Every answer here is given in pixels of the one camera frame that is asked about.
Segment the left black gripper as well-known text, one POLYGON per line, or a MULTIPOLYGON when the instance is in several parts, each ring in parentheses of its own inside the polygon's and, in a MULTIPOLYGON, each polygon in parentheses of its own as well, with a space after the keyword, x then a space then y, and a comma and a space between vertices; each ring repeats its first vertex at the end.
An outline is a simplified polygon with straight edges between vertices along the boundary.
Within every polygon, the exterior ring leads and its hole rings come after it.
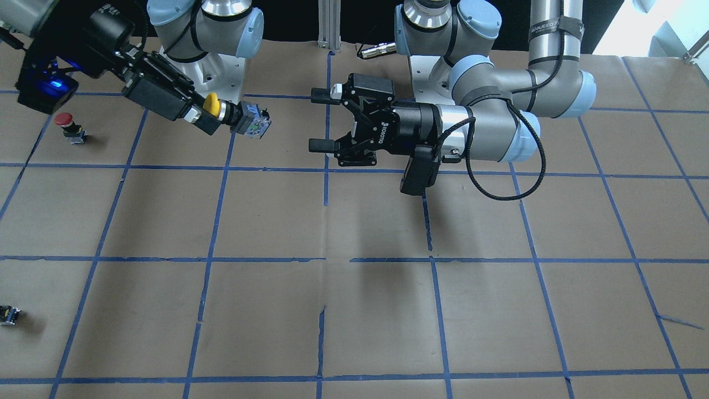
POLYGON ((312 88, 310 98, 315 104, 345 106, 359 127, 379 126, 377 134, 309 139, 309 152, 333 156, 341 167, 375 166, 379 149, 411 156, 416 146, 435 146, 441 134, 440 109, 434 104, 393 101, 395 89, 390 79, 351 73, 344 84, 312 88))

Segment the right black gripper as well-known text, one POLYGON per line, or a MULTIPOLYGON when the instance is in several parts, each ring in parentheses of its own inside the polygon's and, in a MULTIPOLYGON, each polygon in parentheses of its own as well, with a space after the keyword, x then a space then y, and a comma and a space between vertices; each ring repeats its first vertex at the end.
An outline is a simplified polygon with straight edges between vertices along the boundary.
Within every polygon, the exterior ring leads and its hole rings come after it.
POLYGON ((194 91, 193 81, 177 70, 170 60, 157 52, 135 52, 130 38, 135 24, 114 6, 101 6, 79 27, 73 45, 73 67, 91 78, 106 71, 122 78, 131 61, 131 78, 122 96, 175 121, 187 115, 193 106, 202 105, 202 96, 194 91))

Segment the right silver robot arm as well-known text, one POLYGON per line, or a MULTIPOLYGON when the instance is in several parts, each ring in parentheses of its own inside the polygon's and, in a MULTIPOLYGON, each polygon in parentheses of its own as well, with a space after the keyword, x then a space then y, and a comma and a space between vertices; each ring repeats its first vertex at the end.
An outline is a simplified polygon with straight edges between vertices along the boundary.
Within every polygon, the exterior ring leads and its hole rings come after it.
POLYGON ((18 102, 53 114, 78 90, 68 75, 93 79, 107 71, 126 86, 122 95, 165 119, 185 119, 210 133, 243 112, 199 94, 196 79, 177 68, 210 55, 252 58, 263 39, 263 11, 251 1, 134 1, 140 20, 153 26, 162 53, 131 43, 135 21, 126 1, 3 1, 2 40, 23 50, 16 81, 18 102), (63 60, 69 68, 59 68, 63 60))

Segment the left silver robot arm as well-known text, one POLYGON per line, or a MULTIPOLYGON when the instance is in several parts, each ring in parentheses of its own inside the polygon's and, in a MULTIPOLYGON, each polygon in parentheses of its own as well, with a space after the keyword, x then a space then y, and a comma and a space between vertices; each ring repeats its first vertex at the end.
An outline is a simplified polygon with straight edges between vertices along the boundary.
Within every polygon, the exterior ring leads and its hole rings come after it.
POLYGON ((537 149, 540 117, 577 117, 595 99, 593 76, 579 66, 584 33, 581 1, 534 1, 524 70, 497 68, 489 57, 501 28, 487 1, 405 1, 395 9, 397 53, 435 57, 430 82, 450 104, 400 101, 389 79, 353 73, 332 89, 312 89, 318 104, 342 105, 352 131, 337 140, 311 139, 309 151, 340 166, 373 166, 375 152, 436 161, 526 161, 537 149))

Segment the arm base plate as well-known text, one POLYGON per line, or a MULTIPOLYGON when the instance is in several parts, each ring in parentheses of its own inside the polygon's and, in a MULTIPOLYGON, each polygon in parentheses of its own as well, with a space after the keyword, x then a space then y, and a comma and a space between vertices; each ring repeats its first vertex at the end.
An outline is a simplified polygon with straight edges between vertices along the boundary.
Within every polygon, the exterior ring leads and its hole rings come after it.
POLYGON ((210 93, 216 93, 220 99, 235 104, 240 101, 248 59, 217 52, 201 52, 190 47, 176 47, 169 53, 160 48, 159 53, 188 76, 193 81, 195 91, 204 98, 210 93))
POLYGON ((485 98, 504 96, 496 84, 489 57, 472 54, 448 66, 442 57, 409 58, 415 100, 429 104, 470 106, 485 98))

